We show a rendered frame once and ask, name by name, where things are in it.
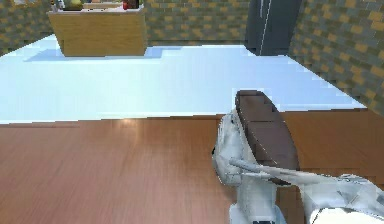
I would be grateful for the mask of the dark grey fridge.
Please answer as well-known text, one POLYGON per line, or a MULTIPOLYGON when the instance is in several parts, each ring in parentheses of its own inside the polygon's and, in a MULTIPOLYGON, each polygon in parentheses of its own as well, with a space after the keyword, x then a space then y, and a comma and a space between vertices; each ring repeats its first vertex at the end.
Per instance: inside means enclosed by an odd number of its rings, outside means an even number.
POLYGON ((250 0, 244 46, 256 56, 287 55, 302 0, 250 0))

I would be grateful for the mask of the light wooden kitchen counter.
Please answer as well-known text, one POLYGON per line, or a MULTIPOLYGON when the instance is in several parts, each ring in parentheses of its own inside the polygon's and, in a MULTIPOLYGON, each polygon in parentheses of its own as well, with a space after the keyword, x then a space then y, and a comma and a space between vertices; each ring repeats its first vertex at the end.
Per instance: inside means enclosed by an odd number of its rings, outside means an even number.
POLYGON ((66 57, 143 56, 148 46, 144 7, 47 13, 66 57))

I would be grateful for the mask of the white chair with brown seat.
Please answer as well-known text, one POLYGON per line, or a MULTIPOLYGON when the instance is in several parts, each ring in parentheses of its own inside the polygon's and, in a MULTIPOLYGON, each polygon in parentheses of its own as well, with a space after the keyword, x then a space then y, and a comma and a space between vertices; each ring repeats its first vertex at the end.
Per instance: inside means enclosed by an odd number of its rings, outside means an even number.
POLYGON ((236 189, 229 224, 287 224, 277 190, 296 186, 305 224, 384 224, 384 191, 355 174, 305 172, 282 115, 258 90, 239 90, 218 125, 212 166, 236 189))

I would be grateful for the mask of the yellow green fruit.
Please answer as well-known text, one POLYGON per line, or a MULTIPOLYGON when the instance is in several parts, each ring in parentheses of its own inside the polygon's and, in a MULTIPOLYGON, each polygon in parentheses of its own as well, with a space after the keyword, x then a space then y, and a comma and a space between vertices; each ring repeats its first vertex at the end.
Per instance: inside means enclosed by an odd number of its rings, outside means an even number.
POLYGON ((80 11, 83 9, 81 0, 64 0, 65 11, 80 11))

